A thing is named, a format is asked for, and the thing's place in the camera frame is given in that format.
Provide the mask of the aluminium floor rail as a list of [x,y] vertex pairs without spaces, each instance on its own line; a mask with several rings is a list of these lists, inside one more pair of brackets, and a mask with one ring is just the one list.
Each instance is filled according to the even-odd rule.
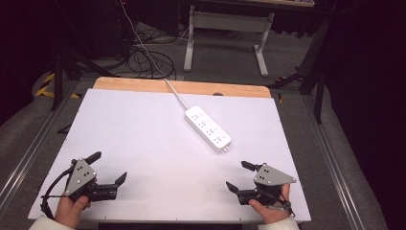
[[358,210],[354,204],[354,200],[350,194],[348,184],[346,183],[332,148],[328,142],[325,130],[323,126],[318,123],[318,120],[314,115],[314,106],[311,98],[309,96],[303,96],[303,101],[312,123],[316,128],[317,136],[322,145],[323,156],[325,158],[329,174],[348,218],[350,228],[351,230],[365,230],[364,223],[359,216]]
[[0,126],[0,214],[10,204],[50,130],[78,86],[69,81],[55,110],[51,98],[36,98]]

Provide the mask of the person's right hand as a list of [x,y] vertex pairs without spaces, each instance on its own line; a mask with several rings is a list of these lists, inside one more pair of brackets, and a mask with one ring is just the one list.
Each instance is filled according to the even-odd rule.
[[[282,194],[280,195],[280,200],[288,201],[289,193],[290,185],[282,185]],[[288,210],[269,209],[254,199],[249,201],[249,205],[262,217],[264,224],[273,224],[290,217],[290,212]]]

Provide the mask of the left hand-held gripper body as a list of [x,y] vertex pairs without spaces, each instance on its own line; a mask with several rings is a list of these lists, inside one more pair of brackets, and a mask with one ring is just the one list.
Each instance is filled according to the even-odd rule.
[[64,194],[73,201],[77,201],[82,196],[87,196],[90,202],[114,200],[117,196],[118,185],[99,185],[96,178],[97,173],[84,159],[80,158],[73,168]]

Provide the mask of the desk with white metal legs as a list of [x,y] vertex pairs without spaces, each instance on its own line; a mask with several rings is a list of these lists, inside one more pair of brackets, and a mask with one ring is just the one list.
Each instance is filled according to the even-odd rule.
[[[288,9],[288,10],[305,10],[312,9],[315,5],[314,0],[232,0],[236,5],[247,4],[253,7],[255,4],[263,5],[275,9]],[[196,5],[191,5],[189,10],[189,37],[186,48],[186,56],[184,62],[184,71],[190,72],[192,69],[192,56],[193,56],[193,30],[199,29],[215,29],[215,30],[229,30],[250,33],[262,33],[259,44],[256,44],[254,54],[257,59],[260,74],[263,77],[268,76],[268,70],[263,57],[263,48],[267,41],[271,25],[273,24],[274,13],[269,12],[267,16],[248,16],[248,15],[234,15],[227,13],[217,12],[201,12],[197,11]]]

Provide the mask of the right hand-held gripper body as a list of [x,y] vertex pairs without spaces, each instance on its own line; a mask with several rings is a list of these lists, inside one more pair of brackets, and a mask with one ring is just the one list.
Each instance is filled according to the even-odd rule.
[[284,172],[276,170],[266,163],[262,164],[253,181],[256,188],[253,190],[240,190],[237,199],[240,205],[248,205],[251,199],[263,206],[290,206],[289,201],[280,200],[282,185],[296,183],[297,179]]

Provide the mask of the yellow black floor tape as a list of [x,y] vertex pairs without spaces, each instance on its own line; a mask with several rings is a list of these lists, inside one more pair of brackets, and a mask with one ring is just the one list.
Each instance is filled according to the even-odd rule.
[[50,97],[53,98],[55,96],[54,91],[49,91],[48,88],[51,85],[52,80],[54,79],[55,74],[51,72],[46,76],[46,78],[43,80],[41,83],[39,89],[35,92],[35,95],[37,97],[44,96],[44,97]]

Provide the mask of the white power strip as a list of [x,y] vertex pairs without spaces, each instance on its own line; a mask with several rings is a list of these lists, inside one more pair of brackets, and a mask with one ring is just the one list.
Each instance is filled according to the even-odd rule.
[[229,150],[231,136],[201,107],[193,106],[185,111],[185,120],[216,152]]

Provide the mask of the black metal stand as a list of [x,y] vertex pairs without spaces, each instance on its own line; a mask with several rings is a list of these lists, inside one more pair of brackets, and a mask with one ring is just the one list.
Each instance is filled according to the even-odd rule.
[[63,96],[63,74],[66,74],[69,81],[78,81],[81,78],[81,72],[79,70],[79,62],[89,67],[94,72],[99,73],[102,77],[112,77],[113,74],[108,72],[106,68],[103,68],[82,56],[79,52],[71,49],[63,42],[57,42],[54,45],[55,57],[54,57],[54,102],[51,108],[55,111],[59,108],[64,99]]
[[322,122],[322,103],[325,88],[325,76],[323,74],[323,65],[325,59],[323,58],[323,46],[327,35],[330,20],[325,18],[313,37],[310,46],[304,56],[301,66],[297,72],[286,79],[277,80],[275,83],[268,85],[270,89],[280,89],[289,83],[302,79],[302,84],[299,87],[299,92],[302,95],[309,95],[314,87],[316,90],[316,101],[313,107],[313,114],[316,121],[320,124]]

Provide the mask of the white board table cover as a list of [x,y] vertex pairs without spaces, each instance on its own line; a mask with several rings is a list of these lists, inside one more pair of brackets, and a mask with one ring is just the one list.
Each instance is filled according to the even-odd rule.
[[[188,124],[183,104],[198,105],[232,138],[214,151]],[[94,221],[258,222],[227,186],[252,190],[244,161],[297,174],[271,98],[202,96],[90,89],[41,190],[58,196],[57,177],[72,159],[100,152],[93,164],[101,184],[126,177],[116,199],[85,211]]]

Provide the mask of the person's left hand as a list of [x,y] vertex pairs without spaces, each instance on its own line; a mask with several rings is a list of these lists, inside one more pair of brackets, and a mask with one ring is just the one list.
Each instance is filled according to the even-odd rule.
[[76,201],[69,197],[62,197],[56,208],[55,221],[66,227],[76,229],[80,223],[81,212],[90,206],[87,196],[81,196]]

